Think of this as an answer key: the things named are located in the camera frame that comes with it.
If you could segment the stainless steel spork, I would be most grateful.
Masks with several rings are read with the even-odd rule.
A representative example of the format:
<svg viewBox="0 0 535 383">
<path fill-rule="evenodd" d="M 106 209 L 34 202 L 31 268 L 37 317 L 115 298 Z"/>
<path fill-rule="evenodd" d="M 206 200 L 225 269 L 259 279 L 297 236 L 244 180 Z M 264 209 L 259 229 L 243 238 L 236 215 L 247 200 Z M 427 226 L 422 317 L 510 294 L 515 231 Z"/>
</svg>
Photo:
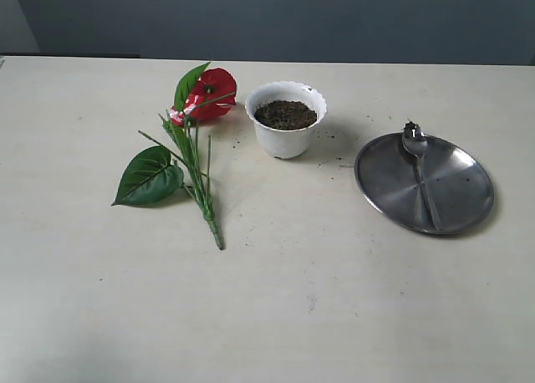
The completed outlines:
<svg viewBox="0 0 535 383">
<path fill-rule="evenodd" d="M 436 204 L 431 195 L 431 191 L 426 184 L 424 170 L 423 170 L 423 161 L 427 152 L 427 138 L 422 133 L 421 128 L 415 122 L 409 120 L 403 129 L 402 132 L 402 146 L 405 151 L 411 154 L 415 158 L 415 173 L 417 177 L 418 184 L 420 186 L 421 195 L 423 202 L 428 210 L 428 213 L 431 218 L 431 223 L 438 232 L 442 232 L 442 223 L 436 208 Z"/>
</svg>

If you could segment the dark soil in pot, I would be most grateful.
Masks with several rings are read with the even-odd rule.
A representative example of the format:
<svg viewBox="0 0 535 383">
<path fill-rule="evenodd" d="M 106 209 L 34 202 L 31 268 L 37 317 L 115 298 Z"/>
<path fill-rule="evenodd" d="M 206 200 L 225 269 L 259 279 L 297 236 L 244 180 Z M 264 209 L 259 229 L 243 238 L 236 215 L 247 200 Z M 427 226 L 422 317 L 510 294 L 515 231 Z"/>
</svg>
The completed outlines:
<svg viewBox="0 0 535 383">
<path fill-rule="evenodd" d="M 300 101 L 275 100 L 259 106 L 254 118 L 274 130 L 301 130 L 314 124 L 318 116 Z"/>
</svg>

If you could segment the white plastic flower pot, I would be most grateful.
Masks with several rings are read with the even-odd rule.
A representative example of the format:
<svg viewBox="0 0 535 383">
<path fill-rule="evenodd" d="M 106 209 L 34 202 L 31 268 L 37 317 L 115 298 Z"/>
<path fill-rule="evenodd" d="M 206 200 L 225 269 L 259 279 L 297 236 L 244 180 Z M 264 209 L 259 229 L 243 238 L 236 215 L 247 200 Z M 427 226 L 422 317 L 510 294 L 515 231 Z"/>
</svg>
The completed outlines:
<svg viewBox="0 0 535 383">
<path fill-rule="evenodd" d="M 309 126 L 297 130 L 278 130 L 262 124 L 255 112 L 273 101 L 297 101 L 316 114 Z M 325 98 L 315 88 L 294 82 L 275 81 L 257 87 L 245 101 L 245 111 L 252 121 L 259 145 L 272 157 L 287 160 L 302 155 L 310 146 L 313 133 L 327 114 Z"/>
</svg>

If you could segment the red artificial flower with leaves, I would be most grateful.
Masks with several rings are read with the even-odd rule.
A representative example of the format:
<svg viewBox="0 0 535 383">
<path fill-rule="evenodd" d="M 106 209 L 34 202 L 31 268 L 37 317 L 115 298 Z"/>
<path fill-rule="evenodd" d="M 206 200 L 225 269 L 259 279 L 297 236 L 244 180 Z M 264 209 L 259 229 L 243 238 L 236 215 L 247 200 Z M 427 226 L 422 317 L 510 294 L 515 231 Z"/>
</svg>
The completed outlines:
<svg viewBox="0 0 535 383">
<path fill-rule="evenodd" d="M 197 204 L 218 249 L 225 248 L 211 191 L 212 139 L 207 137 L 206 163 L 201 163 L 200 127 L 226 115 L 237 104 L 237 82 L 209 62 L 186 72 L 176 84 L 171 107 L 160 116 L 175 149 L 144 131 L 154 145 L 136 154 L 122 173 L 114 206 L 143 207 L 183 190 Z"/>
</svg>

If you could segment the round stainless steel plate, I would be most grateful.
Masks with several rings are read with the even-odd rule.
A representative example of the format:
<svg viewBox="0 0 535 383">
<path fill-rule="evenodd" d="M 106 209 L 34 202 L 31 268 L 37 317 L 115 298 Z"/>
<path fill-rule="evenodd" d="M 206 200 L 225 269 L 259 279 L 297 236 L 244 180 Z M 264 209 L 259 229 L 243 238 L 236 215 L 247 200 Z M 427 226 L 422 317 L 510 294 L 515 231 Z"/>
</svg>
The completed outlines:
<svg viewBox="0 0 535 383">
<path fill-rule="evenodd" d="M 485 168 L 462 148 L 430 135 L 418 162 L 402 134 L 367 143 L 354 163 L 359 189 L 391 221 L 431 235 L 464 233 L 491 214 L 495 201 Z"/>
</svg>

